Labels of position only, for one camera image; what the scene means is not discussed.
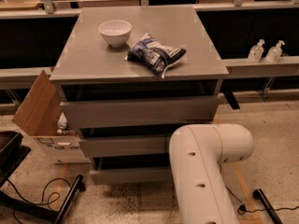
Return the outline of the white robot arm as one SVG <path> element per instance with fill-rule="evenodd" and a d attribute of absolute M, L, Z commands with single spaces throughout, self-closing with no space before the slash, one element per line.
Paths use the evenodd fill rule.
<path fill-rule="evenodd" d="M 169 159 L 181 224 L 239 224 L 219 165 L 247 159 L 254 141 L 237 124 L 194 124 L 178 128 Z"/>

